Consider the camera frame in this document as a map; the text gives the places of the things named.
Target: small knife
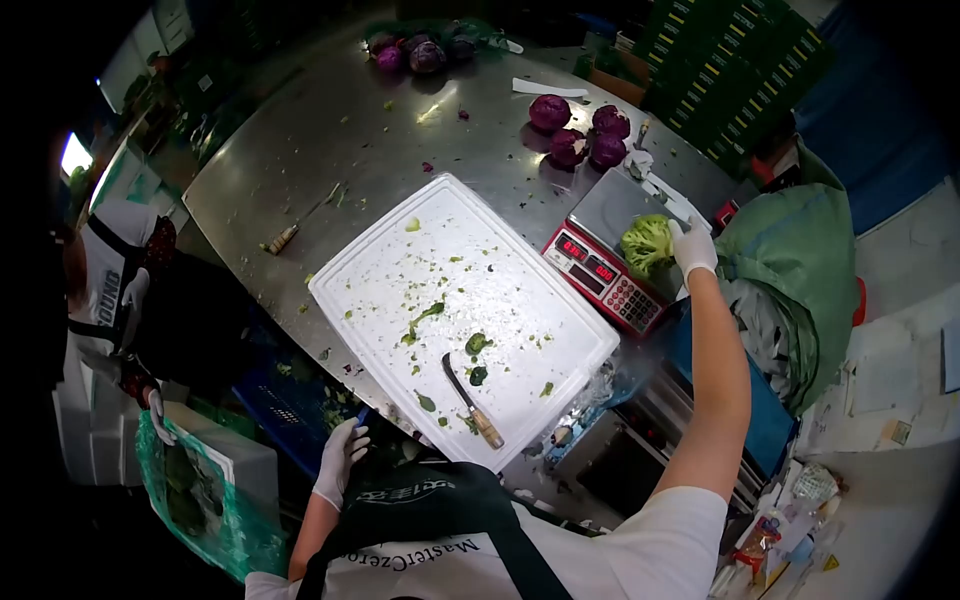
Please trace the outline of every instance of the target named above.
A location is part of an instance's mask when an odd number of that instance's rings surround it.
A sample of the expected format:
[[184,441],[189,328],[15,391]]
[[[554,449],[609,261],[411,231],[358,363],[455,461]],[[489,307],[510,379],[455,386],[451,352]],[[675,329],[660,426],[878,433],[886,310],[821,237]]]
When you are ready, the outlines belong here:
[[457,380],[457,376],[453,374],[453,368],[450,367],[450,353],[448,352],[447,354],[444,354],[444,358],[442,358],[440,362],[444,365],[446,378],[450,380],[450,383],[453,384],[457,394],[459,394],[467,404],[467,408],[470,410],[470,417],[476,424],[477,429],[480,430],[480,435],[484,437],[484,440],[487,441],[487,444],[489,444],[494,450],[503,447],[503,438],[501,438],[500,434],[497,433],[496,428],[493,427],[493,424],[489,419],[487,419],[487,416],[483,414],[483,411],[477,408],[477,405],[473,403],[473,400],[471,400],[470,396],[467,394],[467,390],[464,389],[464,386],[460,385],[460,381]]

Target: white latex glove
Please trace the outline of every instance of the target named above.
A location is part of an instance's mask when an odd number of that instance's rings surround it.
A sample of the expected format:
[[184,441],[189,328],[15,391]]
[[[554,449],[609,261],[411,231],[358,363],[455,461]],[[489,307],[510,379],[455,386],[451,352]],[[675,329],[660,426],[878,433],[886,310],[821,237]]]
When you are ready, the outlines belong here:
[[345,420],[330,432],[324,445],[324,457],[320,474],[313,485],[313,493],[333,505],[339,512],[344,506],[344,490],[350,477],[350,467],[367,453],[364,446],[370,438],[364,438],[369,427],[353,427],[360,421],[356,417]]
[[160,391],[151,390],[147,395],[147,399],[150,401],[150,421],[154,424],[156,436],[159,437],[164,444],[173,445],[177,440],[177,436],[167,431],[167,428],[163,426],[163,398],[160,397]]
[[123,298],[120,300],[120,304],[126,306],[127,304],[133,304],[133,310],[140,312],[140,305],[143,303],[143,297],[147,295],[147,289],[150,287],[150,274],[147,273],[147,270],[143,267],[140,267],[136,270],[136,275],[133,276],[130,283],[127,284],[127,289],[123,291]]
[[704,268],[715,273],[717,268],[717,250],[713,247],[713,239],[704,227],[703,222],[691,218],[690,231],[684,233],[680,224],[670,219],[667,226],[673,238],[673,257],[677,265],[684,272],[684,285],[690,289],[688,278],[694,269]]

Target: dark green apron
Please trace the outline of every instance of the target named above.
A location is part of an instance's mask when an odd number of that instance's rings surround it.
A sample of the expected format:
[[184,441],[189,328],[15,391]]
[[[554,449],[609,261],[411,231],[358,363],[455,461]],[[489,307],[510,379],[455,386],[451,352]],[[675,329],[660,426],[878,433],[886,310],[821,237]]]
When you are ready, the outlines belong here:
[[373,485],[351,487],[340,522],[307,564],[297,597],[320,598],[330,561],[391,541],[486,533],[524,600],[570,595],[520,528],[510,496],[472,463],[407,464]]

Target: person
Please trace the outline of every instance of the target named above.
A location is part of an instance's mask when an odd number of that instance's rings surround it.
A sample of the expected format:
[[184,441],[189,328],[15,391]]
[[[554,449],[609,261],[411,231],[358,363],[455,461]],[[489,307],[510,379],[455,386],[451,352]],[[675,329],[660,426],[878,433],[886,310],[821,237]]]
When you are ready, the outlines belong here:
[[686,234],[670,229],[691,296],[695,404],[637,514],[586,538],[531,516],[469,463],[406,464],[348,487],[369,441],[348,420],[325,445],[288,577],[250,573],[246,597],[705,598],[750,423],[750,376],[709,233],[697,221]]
[[241,368],[246,292],[225,269],[175,248],[177,230],[144,204],[104,202],[63,244],[69,338],[81,360],[163,426],[158,379],[200,391]]

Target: red cabbage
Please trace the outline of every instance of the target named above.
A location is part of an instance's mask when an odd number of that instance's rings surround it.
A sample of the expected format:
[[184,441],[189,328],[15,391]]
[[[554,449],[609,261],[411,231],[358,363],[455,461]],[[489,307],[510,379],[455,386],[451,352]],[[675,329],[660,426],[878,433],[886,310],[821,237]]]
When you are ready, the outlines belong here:
[[530,105],[530,122],[545,132],[563,129],[570,116],[570,105],[553,94],[543,94]]
[[380,32],[371,36],[370,40],[367,42],[367,50],[370,51],[375,57],[380,56],[380,53],[383,52],[384,48],[390,48],[396,45],[396,36],[389,32]]
[[432,41],[425,41],[410,53],[410,68],[414,73],[433,73],[444,66],[446,54]]
[[587,137],[577,130],[559,130],[550,138],[550,156],[562,167],[575,167],[587,156]]
[[452,60],[470,60],[476,51],[473,38],[460,34],[446,44],[446,53]]
[[630,135],[630,119],[614,105],[606,105],[593,113],[593,128],[597,133],[609,133],[627,139]]
[[403,53],[395,46],[387,46],[376,56],[376,66],[381,71],[392,73],[403,64]]
[[590,164],[600,171],[606,171],[620,164],[627,157],[627,147],[623,140],[612,133],[601,133],[590,147]]
[[416,34],[415,36],[404,39],[400,44],[400,50],[406,54],[410,54],[414,51],[414,48],[421,45],[425,41],[431,41],[430,36],[427,34]]

